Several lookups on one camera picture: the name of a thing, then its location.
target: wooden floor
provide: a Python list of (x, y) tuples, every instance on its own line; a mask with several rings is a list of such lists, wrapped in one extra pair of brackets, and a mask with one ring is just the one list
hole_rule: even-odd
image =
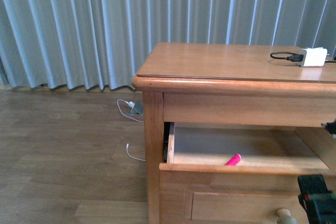
[(133, 92), (0, 90), (0, 223), (147, 223)]

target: wooden knob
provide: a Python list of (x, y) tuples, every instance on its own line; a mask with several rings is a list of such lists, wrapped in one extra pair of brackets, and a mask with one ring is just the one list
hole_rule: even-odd
[(285, 208), (277, 210), (279, 217), (277, 224), (297, 224), (296, 219), (290, 215), (290, 211)]

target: black cable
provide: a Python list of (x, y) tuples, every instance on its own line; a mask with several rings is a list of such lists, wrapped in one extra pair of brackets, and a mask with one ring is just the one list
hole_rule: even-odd
[[(291, 55), (288, 57), (276, 57), (274, 55)], [(272, 52), (270, 54), (271, 58), (277, 59), (277, 60), (290, 60), (292, 62), (300, 62), (303, 61), (304, 55), (299, 55), (294, 52)]]

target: wooden dresser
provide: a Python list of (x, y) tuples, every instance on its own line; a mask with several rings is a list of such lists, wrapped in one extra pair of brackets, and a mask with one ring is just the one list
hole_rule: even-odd
[(336, 65), (269, 56), (299, 50), (154, 48), (132, 82), (143, 91), (150, 224), (276, 223), (279, 208), (308, 223), (297, 177), (323, 174), (336, 190), (336, 140), (320, 126), (336, 118)]

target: curtain fold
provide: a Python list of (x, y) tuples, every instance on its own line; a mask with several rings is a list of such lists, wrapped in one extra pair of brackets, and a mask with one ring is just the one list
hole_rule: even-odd
[(115, 89), (160, 41), (324, 47), (336, 0), (0, 0), (0, 79)]

